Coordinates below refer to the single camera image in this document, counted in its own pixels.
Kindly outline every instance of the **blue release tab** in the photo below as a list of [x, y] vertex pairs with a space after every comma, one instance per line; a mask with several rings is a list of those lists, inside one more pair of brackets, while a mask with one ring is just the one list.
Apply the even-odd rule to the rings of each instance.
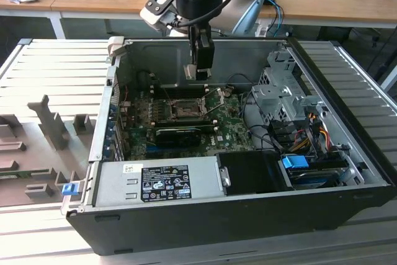
[[62, 194], [63, 195], [78, 195], [79, 194], [79, 183], [72, 182], [72, 183], [64, 184], [63, 188], [62, 188]]
[[308, 161], [303, 155], [288, 155], [283, 158], [284, 168], [309, 168]]

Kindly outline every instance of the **motherboard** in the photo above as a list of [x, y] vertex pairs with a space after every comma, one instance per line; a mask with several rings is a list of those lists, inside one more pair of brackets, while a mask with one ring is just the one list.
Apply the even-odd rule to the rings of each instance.
[[253, 150], [236, 94], [223, 88], [139, 92], [125, 109], [129, 160], [213, 156]]

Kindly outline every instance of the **power supply label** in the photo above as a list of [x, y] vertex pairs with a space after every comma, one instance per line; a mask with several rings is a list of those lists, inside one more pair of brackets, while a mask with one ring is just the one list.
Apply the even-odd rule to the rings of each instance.
[[192, 188], [187, 165], [143, 168], [141, 200], [158, 202], [190, 199]]

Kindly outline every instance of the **table leg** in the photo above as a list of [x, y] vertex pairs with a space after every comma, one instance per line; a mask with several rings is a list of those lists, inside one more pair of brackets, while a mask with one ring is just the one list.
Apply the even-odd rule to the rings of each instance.
[[112, 24], [110, 24], [110, 20], [109, 19], [105, 19], [105, 29], [106, 29], [106, 33], [107, 34], [112, 34], [113, 30], [112, 30]]
[[384, 82], [381, 84], [380, 87], [382, 87], [384, 91], [388, 92], [396, 82], [397, 82], [397, 65], [391, 71], [391, 73], [386, 77], [386, 79], [384, 80]]
[[62, 28], [62, 23], [61, 23], [61, 14], [59, 12], [54, 12], [53, 14], [50, 14], [50, 21], [52, 24], [52, 28], [54, 29], [54, 33], [57, 39], [65, 39], [65, 33]]

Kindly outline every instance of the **floor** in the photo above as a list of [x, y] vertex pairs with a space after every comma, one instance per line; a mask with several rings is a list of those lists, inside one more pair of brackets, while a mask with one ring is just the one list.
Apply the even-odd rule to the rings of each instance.
[[[67, 38], [99, 38], [107, 39], [112, 35], [123, 35], [125, 37], [160, 37], [161, 34], [148, 27], [140, 20], [111, 20], [112, 34], [107, 34], [105, 24], [100, 19], [64, 19], [63, 27]], [[292, 32], [293, 36], [300, 40], [316, 40], [319, 27], [315, 26], [283, 26], [279, 36], [286, 32]], [[338, 33], [338, 28], [329, 31], [331, 35]], [[377, 54], [384, 42], [393, 30], [381, 29], [353, 29], [349, 38], [342, 44], [353, 58], [364, 68], [367, 68], [373, 57]], [[379, 34], [379, 41], [374, 45], [372, 37]], [[0, 65], [8, 57], [21, 38], [55, 38], [51, 23], [46, 18], [28, 17], [0, 17]], [[397, 34], [391, 38], [383, 49], [381, 55], [374, 61], [369, 73], [374, 76], [380, 64], [382, 64], [397, 47]], [[397, 96], [397, 86], [390, 95]]]

